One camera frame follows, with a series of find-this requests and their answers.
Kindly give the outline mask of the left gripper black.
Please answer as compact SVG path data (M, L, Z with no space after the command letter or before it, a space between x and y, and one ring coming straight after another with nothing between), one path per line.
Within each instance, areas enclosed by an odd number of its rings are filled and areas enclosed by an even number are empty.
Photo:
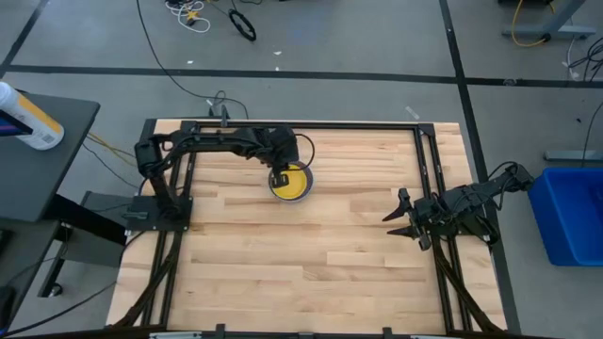
M282 173L292 162L300 159L297 137L288 126L278 126L269 129L269 143L272 147L271 168L273 178L271 186L288 186L288 175Z

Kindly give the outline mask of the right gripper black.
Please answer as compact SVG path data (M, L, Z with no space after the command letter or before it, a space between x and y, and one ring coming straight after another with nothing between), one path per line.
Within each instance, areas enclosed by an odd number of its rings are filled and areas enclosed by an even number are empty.
M399 207L383 218L383 222L406 216L410 224L406 227L388 231L391 235L400 235L417 240L421 250L429 250L432 246L432 209L419 200L410 202L410 195L406 188L401 188L398 193Z

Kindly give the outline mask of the grey bowl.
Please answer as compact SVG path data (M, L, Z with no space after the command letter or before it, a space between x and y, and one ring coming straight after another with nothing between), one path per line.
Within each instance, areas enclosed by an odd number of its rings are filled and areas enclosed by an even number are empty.
M304 163L288 164L288 169L277 174L269 173L269 190L279 200L298 202L304 199L314 185L314 175Z

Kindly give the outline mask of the blue plastic bin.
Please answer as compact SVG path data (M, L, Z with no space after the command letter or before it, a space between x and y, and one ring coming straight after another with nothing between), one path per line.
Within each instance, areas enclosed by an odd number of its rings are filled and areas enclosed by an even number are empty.
M529 199L551 264L603 266L603 169L544 169Z

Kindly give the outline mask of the grey metal bar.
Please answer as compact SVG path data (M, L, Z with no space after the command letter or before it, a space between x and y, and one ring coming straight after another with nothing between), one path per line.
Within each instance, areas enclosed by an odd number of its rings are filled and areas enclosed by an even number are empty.
M603 152L598 151L545 151L544 159L549 162L603 163Z

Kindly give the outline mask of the black side table stand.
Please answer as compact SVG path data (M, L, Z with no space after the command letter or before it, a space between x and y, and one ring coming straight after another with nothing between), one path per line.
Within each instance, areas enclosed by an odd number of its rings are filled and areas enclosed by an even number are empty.
M87 192L83 204L56 194L43 214L43 220L57 222L55 239L61 245L55 259L50 261L48 272L38 292L39 298L56 297L63 292L57 282L60 270L67 261L97 266L118 267L125 249L124 226L110 218L110 212L118 212L119 207L101 207L93 211L86 206L91 202L115 201L117 196Z

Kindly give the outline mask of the dark grey side table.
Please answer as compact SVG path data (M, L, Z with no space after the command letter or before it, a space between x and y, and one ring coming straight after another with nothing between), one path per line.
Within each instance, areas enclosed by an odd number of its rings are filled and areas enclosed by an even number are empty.
M100 109L93 101L33 93L25 97L59 121L65 136L49 151L0 137L0 230L11 232L0 250L0 287L11 287L20 299L55 240L60 222L46 214Z

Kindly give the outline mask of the grey desk leg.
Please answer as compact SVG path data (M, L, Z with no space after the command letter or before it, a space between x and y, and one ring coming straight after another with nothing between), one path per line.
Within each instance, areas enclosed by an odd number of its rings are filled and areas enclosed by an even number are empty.
M501 35L511 38L519 45L528 46L545 43L551 39L587 39L596 34L591 26L570 24L573 15L584 5L586 0L546 0L553 11L552 16L542 24L519 24L519 12L525 0L519 0L513 13L512 22L501 30Z

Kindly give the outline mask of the white bottle with yellow label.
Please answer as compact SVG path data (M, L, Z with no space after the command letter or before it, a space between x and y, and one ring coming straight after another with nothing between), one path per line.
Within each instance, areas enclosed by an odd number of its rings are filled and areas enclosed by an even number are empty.
M0 82L0 112L22 123L30 132L16 137L33 149L46 151L64 137L64 128L8 83Z

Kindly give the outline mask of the dark blue flat object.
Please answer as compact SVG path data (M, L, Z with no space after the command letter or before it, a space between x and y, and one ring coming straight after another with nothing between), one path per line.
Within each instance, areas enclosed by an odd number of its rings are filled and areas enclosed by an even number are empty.
M0 109L0 137L31 135L33 129Z

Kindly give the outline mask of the black aluminium table frame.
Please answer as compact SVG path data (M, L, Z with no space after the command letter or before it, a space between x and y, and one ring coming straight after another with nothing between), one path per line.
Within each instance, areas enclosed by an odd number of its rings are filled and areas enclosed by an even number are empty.
M395 235L398 191L414 199L471 180L455 123L296 121L314 183L298 202L268 169L230 153L168 170L192 203L182 234L151 229L125 252L107 320L116 323L166 256L171 270L141 315L170 331L270 335L474 330L429 251Z

